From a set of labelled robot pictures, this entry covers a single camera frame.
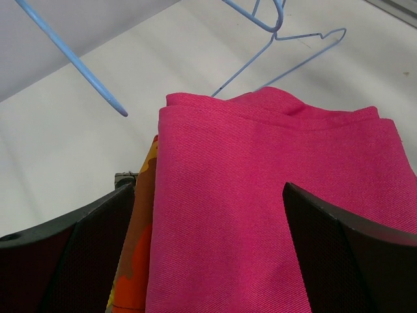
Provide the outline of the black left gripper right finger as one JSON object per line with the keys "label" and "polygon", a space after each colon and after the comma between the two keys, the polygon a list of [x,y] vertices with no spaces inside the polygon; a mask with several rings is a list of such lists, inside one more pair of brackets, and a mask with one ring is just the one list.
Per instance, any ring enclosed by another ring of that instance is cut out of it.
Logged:
{"label": "black left gripper right finger", "polygon": [[286,183],[283,202],[312,312],[415,312],[416,235]]}

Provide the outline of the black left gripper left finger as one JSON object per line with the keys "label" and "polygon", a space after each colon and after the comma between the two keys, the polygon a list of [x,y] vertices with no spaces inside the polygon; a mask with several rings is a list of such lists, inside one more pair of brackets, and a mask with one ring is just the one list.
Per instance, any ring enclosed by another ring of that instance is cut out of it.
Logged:
{"label": "black left gripper left finger", "polygon": [[105,312],[134,206],[124,185],[1,238],[2,312]]}

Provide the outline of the orange camouflage trousers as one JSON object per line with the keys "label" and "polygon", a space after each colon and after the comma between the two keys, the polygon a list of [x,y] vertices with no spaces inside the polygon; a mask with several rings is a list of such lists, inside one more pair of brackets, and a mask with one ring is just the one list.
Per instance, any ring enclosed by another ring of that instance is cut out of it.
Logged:
{"label": "orange camouflage trousers", "polygon": [[149,260],[158,136],[155,136],[138,172],[135,201],[107,312],[144,312],[149,281]]}

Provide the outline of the light blue hanger camo trousers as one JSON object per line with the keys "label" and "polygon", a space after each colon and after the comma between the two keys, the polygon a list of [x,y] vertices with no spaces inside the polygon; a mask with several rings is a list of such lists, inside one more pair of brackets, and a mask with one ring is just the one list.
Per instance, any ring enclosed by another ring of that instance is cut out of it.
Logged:
{"label": "light blue hanger camo trousers", "polygon": [[68,44],[50,27],[50,25],[24,0],[15,0],[20,8],[33,20],[33,22],[46,34],[61,53],[72,63],[78,72],[89,82],[97,93],[119,114],[128,117],[128,112],[113,96],[105,85],[90,71],[84,62],[71,50]]}

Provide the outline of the light blue hanger magenta trousers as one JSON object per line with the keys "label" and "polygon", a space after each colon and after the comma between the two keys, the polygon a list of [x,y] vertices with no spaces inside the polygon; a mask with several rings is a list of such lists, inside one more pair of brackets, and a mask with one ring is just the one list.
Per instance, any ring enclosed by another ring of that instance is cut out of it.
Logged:
{"label": "light blue hanger magenta trousers", "polygon": [[261,70],[266,70],[266,80],[259,84],[259,88],[272,85],[337,46],[346,34],[347,29],[344,27],[327,33],[308,33],[286,37],[274,33],[267,44],[222,83],[212,96],[218,96],[241,74],[249,72],[249,68],[254,66],[260,66]]}

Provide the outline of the light blue hanger orange trousers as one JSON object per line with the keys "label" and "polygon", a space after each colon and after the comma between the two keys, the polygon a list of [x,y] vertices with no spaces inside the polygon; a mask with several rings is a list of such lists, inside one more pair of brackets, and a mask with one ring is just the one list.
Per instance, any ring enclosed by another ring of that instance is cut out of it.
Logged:
{"label": "light blue hanger orange trousers", "polygon": [[255,4],[251,10],[246,10],[240,6],[236,1],[223,0],[223,2],[231,7],[233,10],[237,11],[240,15],[254,23],[256,26],[260,27],[262,30],[265,30],[268,33],[275,33],[280,30],[283,25],[284,19],[284,7],[286,1],[272,1],[271,11],[274,11],[275,22],[272,23],[270,20],[267,20],[263,15],[258,13],[261,8],[261,1],[255,1]]}

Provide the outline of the grey yellow camouflage trousers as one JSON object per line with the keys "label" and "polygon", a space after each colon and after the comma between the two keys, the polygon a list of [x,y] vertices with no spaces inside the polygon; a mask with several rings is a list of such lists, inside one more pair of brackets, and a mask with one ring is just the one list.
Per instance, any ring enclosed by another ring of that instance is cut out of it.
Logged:
{"label": "grey yellow camouflage trousers", "polygon": [[114,176],[114,186],[115,190],[122,187],[123,185],[136,185],[138,173],[134,173],[131,171],[116,173]]}

